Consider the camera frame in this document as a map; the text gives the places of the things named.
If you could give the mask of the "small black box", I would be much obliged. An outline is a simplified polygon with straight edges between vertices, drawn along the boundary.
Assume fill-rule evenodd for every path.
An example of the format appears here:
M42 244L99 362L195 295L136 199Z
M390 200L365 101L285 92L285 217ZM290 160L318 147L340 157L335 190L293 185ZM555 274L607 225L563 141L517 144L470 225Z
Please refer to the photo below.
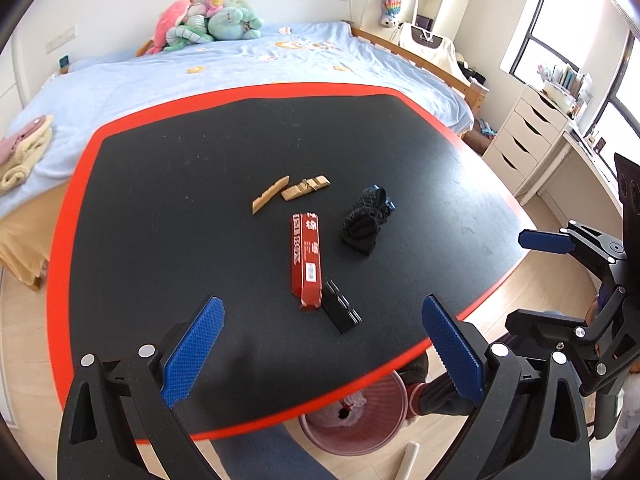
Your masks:
M333 280L323 284L321 307L341 334L346 334L361 323L361 316Z

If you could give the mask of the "red cardboard box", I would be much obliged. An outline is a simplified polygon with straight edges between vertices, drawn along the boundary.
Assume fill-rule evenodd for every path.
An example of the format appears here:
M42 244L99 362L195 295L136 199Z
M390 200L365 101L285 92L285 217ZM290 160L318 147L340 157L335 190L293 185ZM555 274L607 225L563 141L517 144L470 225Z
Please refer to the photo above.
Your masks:
M322 300L319 218L312 212L291 219L291 286L299 310L314 311Z

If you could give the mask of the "black mesh cloth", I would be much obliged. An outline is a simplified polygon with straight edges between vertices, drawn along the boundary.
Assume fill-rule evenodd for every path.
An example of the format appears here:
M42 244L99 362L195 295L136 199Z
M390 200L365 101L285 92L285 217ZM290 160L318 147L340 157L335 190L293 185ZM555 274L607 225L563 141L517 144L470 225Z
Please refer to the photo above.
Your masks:
M385 188L374 184L361 192L343 221L342 241L357 254L370 256L375 248L378 232L396 210Z

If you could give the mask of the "long wooden clothespin piece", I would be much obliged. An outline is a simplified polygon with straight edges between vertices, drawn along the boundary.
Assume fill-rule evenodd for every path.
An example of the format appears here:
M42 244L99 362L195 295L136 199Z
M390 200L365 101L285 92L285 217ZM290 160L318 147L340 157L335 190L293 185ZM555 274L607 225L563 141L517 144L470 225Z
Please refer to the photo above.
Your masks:
M262 192L261 196L255 198L252 203L252 214L257 214L266 203L272 200L274 196L279 194L288 185L288 182L290 182L290 177L284 176L270 185L269 188Z

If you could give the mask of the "wooden clothespin piece with spring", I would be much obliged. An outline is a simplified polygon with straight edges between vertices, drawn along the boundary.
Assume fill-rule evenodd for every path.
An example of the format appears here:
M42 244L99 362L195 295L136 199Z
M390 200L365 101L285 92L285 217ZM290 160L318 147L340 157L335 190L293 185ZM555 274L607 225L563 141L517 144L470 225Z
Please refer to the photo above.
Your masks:
M283 190L281 196L286 202L290 202L309 193L320 191L322 188L327 188L330 184L331 182L325 176L304 179Z

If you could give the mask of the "pink trash bin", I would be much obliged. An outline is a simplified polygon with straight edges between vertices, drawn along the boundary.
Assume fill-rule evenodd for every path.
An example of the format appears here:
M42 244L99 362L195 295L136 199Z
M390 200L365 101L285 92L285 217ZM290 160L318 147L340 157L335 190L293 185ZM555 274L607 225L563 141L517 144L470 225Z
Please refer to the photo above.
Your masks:
M397 372L320 410L299 416L305 436L338 456L372 453L396 436L408 412L407 390Z

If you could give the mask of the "white desk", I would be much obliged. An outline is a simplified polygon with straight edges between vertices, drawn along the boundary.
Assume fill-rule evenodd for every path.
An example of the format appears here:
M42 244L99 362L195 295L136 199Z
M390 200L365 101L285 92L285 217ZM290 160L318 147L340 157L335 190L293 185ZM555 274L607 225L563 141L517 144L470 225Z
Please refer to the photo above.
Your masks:
M574 219L611 231L622 226L613 177L571 128L563 131L515 196L521 205L540 197L561 223Z

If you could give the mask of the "white drawer cabinet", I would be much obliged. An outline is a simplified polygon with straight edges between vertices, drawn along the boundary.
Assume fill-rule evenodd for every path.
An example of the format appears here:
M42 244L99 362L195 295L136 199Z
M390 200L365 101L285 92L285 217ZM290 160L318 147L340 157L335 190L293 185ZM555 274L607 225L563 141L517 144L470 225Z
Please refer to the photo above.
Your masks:
M558 144L569 120L552 99L525 86L483 160L519 196Z

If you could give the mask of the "red and black table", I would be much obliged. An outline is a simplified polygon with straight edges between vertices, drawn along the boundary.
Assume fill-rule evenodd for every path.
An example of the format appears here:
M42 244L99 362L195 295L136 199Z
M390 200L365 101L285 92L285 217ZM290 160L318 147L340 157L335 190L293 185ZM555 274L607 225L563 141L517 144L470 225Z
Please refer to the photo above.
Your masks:
M331 184L257 214L253 200ZM396 210L370 256L341 239L363 190ZM301 311L291 219L319 218L323 284L361 316L341 334ZM210 296L224 329L177 412L216 439L311 412L377 382L426 347L437 295L467 316L524 258L532 220L488 166L404 94L363 84L265 84L160 104L93 133L58 217L47 290L50 361L65 398L80 359L131 356Z

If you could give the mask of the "white chair with bag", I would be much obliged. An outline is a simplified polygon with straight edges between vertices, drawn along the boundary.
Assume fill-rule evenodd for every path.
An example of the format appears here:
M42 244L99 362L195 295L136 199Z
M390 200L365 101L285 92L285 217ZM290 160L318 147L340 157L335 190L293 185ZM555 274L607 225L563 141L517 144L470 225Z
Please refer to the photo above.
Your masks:
M402 23L398 46L453 74L458 68L454 43L420 26Z

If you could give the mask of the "folded beige towels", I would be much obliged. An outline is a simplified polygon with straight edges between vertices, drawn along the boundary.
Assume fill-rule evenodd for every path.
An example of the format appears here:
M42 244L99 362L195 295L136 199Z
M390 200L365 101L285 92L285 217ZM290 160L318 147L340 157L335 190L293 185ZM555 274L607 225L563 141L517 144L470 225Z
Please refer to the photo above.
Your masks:
M13 136L1 140L1 195L22 185L52 140L53 117L34 118Z

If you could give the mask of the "bed with blue sheet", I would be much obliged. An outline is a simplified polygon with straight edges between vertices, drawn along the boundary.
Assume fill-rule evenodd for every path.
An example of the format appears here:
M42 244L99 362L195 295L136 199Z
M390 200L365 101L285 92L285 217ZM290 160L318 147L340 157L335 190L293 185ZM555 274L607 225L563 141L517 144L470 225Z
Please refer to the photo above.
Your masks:
M103 125L188 96L287 82L390 87L457 134L472 128L488 92L345 22L272 26L259 39L211 42L140 58L89 58L46 82L6 130L13 136L40 116L51 119L50 143L30 175L1 197L2 266L24 285L38 285L50 259L64 186Z

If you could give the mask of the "rainbow plush toy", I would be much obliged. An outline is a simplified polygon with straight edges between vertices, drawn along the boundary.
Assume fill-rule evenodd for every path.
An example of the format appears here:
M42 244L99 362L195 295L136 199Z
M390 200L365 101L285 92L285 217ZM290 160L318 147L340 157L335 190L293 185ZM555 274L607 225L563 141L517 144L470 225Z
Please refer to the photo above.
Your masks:
M380 25L383 28L394 28L397 26L401 5L402 0L382 0Z

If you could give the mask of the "pink plush toy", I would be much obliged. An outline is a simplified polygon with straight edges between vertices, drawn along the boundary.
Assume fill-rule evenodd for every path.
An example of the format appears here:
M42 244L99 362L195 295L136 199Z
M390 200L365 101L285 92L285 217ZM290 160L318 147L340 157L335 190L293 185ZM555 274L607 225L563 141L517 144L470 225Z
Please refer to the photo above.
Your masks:
M160 14L153 37L137 56L212 42L214 38L208 32L208 20L223 7L224 0L177 0Z

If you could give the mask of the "green plush toy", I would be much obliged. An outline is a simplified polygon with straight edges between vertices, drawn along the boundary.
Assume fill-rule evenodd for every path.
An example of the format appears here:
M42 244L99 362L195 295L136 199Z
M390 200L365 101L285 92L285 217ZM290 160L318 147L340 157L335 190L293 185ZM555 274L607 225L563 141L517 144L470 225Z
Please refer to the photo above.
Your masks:
M214 41L259 39L262 20L247 0L224 0L224 7L208 20Z

